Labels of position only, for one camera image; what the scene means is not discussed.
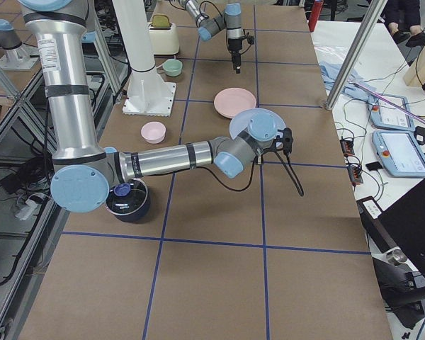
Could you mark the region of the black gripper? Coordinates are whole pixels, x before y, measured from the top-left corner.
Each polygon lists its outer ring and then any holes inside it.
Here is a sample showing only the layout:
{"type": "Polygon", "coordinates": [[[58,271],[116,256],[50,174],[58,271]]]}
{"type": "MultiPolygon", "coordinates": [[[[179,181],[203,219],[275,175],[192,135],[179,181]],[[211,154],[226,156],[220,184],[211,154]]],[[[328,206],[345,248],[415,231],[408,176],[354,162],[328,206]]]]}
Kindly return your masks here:
{"type": "Polygon", "coordinates": [[[227,31],[227,49],[232,54],[233,70],[239,74],[241,72],[243,42],[246,41],[249,46],[254,44],[254,36],[245,31],[227,31]]]}
{"type": "Polygon", "coordinates": [[[290,154],[293,150],[292,130],[289,127],[285,127],[282,130],[278,130],[276,137],[272,141],[269,150],[272,152],[282,152],[284,154],[290,154]]]}

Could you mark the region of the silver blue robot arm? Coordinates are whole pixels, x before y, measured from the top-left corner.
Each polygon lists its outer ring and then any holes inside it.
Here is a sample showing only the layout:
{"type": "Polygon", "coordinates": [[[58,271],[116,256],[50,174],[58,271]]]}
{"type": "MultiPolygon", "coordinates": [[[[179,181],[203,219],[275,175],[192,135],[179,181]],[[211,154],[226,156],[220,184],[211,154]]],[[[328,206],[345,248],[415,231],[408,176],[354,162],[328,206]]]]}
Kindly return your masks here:
{"type": "Polygon", "coordinates": [[[227,4],[223,11],[220,11],[216,4],[211,1],[169,1],[178,10],[189,14],[195,23],[200,39],[207,42],[218,33],[225,31],[225,43],[230,54],[233,70],[236,74],[241,73],[242,55],[245,54],[255,43],[255,37],[246,32],[242,26],[242,8],[240,3],[227,4]],[[203,4],[212,5],[217,15],[209,16],[201,6],[203,4]]]}
{"type": "MultiPolygon", "coordinates": [[[[87,213],[106,201],[110,188],[145,176],[156,176],[214,164],[233,179],[244,167],[268,152],[276,153],[292,180],[289,154],[293,137],[274,112],[254,109],[237,136],[217,137],[140,153],[107,154],[98,145],[81,40],[93,18],[91,1],[19,1],[26,27],[37,38],[57,138],[52,155],[55,174],[50,191],[55,202],[70,212],[87,213]]],[[[212,28],[196,1],[179,1],[198,24],[202,40],[227,29],[230,39],[243,38],[240,5],[228,4],[225,19],[212,28]]],[[[145,8],[141,1],[117,1],[115,14],[130,58],[130,88],[126,104],[131,114],[170,115],[175,83],[156,71],[145,8]]]]}

